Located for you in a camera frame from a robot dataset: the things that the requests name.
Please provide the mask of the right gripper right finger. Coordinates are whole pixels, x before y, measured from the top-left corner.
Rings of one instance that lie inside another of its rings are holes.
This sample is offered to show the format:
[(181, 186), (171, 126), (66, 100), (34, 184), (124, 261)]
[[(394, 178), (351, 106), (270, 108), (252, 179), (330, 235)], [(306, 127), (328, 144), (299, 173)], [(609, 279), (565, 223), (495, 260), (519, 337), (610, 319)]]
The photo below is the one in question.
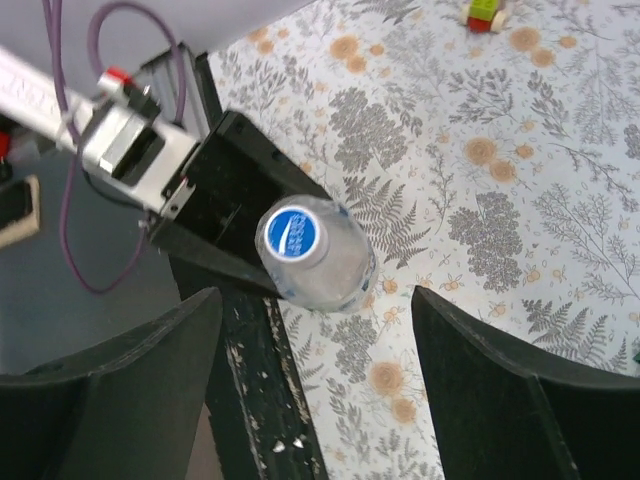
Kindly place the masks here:
[(446, 478), (638, 478), (638, 379), (548, 353), (427, 288), (411, 312)]

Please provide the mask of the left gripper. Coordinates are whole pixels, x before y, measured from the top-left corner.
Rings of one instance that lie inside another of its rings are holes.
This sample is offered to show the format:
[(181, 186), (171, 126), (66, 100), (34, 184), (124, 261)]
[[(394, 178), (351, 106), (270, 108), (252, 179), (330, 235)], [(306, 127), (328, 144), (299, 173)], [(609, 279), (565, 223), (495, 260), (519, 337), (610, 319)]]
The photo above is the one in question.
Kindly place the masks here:
[(261, 268), (223, 250), (252, 250), (259, 220), (279, 199), (331, 195), (251, 121), (225, 112), (178, 176), (191, 189), (174, 224), (149, 231), (150, 243), (216, 278), (261, 297), (280, 298)]

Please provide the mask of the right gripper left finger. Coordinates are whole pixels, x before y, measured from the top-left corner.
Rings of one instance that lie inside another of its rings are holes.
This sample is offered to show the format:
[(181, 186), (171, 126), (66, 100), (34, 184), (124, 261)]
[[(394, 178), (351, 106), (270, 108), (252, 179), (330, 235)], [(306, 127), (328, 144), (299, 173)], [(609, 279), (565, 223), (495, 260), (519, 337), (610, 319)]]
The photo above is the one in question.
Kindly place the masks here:
[(2, 478), (185, 478), (221, 322), (208, 288), (84, 351), (2, 375)]

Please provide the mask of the white blue bottle cap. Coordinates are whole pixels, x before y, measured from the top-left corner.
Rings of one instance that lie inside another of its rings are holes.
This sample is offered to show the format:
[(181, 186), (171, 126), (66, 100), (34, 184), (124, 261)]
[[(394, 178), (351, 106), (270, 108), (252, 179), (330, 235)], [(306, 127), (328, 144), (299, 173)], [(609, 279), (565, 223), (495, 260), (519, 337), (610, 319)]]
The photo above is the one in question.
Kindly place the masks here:
[(329, 251), (326, 228), (315, 213), (299, 205), (275, 210), (259, 239), (266, 252), (284, 264), (311, 267)]

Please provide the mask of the clear bottle silver label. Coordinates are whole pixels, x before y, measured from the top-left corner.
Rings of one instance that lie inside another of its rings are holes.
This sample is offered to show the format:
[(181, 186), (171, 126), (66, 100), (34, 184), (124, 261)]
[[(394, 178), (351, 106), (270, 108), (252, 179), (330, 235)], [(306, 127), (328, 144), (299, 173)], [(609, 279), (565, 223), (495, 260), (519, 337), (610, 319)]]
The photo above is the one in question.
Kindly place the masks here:
[(378, 276), (374, 248), (339, 202), (293, 195), (259, 220), (255, 247), (284, 300), (308, 310), (355, 313)]

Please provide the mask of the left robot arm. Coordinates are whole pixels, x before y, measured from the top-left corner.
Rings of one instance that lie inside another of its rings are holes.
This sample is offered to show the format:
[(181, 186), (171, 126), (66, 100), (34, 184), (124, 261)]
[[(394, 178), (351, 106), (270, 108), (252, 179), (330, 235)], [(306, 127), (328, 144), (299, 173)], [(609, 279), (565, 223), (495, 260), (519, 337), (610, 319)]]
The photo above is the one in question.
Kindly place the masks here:
[(74, 91), (69, 105), (80, 131), (67, 133), (47, 74), (1, 52), (1, 111), (72, 152), (83, 169), (137, 202), (150, 215), (147, 238), (164, 252), (210, 271), (235, 287), (277, 296), (254, 245), (261, 217), (292, 195), (328, 193), (244, 114), (220, 108), (207, 81), (210, 125), (200, 139), (161, 116), (146, 117), (149, 96), (128, 99), (114, 78), (110, 95), (92, 101)]

